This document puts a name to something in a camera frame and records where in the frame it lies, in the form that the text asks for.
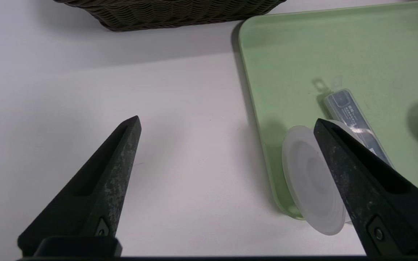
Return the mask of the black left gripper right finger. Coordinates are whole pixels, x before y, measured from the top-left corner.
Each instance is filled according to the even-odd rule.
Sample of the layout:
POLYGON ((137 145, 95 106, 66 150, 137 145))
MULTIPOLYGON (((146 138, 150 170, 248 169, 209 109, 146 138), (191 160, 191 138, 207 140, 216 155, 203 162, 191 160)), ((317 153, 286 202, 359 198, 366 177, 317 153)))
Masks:
POLYGON ((368 256, 418 256, 418 188, 337 124, 313 134, 368 256))

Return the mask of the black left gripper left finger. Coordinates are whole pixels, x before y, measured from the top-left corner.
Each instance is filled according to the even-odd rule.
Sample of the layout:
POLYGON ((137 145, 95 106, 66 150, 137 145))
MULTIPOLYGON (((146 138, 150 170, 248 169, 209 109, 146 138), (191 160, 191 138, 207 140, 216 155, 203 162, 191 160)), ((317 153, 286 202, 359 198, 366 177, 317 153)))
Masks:
POLYGON ((119 124, 17 239, 23 256, 119 256, 116 239, 141 134, 119 124))

